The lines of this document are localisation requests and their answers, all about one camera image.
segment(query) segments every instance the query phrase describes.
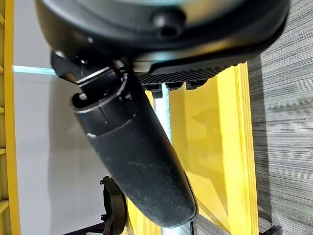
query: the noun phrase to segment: gray carpet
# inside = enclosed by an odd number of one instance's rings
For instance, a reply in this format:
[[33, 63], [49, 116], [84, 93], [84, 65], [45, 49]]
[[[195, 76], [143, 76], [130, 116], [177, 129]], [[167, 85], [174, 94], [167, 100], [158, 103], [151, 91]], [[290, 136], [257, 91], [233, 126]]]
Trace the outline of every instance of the gray carpet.
[[282, 37], [249, 62], [249, 83], [259, 216], [312, 235], [312, 0], [292, 0]]

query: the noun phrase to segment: white wall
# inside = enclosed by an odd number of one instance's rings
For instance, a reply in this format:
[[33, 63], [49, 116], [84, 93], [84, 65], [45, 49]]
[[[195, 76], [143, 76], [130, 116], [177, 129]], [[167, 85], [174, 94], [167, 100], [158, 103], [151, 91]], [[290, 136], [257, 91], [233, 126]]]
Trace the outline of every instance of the white wall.
[[[50, 67], [34, 0], [15, 0], [15, 65]], [[22, 235], [60, 235], [101, 223], [107, 172], [69, 106], [77, 88], [50, 75], [15, 73]]]

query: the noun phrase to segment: striped carpet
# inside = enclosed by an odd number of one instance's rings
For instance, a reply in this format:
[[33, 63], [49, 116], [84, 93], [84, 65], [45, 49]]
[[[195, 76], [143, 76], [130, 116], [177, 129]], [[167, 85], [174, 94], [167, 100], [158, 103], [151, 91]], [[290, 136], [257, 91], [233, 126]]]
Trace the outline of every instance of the striped carpet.
[[282, 37], [249, 62], [249, 84], [259, 216], [312, 235], [312, 0], [291, 1]]

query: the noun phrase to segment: black knob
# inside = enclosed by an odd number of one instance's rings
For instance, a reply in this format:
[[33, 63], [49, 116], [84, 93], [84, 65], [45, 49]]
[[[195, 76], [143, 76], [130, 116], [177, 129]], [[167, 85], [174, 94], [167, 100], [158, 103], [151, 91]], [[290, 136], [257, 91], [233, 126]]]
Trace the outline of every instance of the black knob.
[[170, 41], [178, 38], [184, 31], [186, 16], [180, 10], [167, 10], [153, 15], [152, 24], [160, 40]]

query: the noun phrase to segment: black plastic bracket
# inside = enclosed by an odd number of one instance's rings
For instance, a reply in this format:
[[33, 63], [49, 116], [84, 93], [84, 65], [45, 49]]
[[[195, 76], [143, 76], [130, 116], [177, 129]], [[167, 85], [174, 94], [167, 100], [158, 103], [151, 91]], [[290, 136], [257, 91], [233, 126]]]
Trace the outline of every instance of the black plastic bracket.
[[126, 199], [122, 191], [109, 176], [103, 178], [103, 202], [106, 214], [101, 215], [105, 222], [104, 235], [119, 235], [124, 231], [127, 220]]

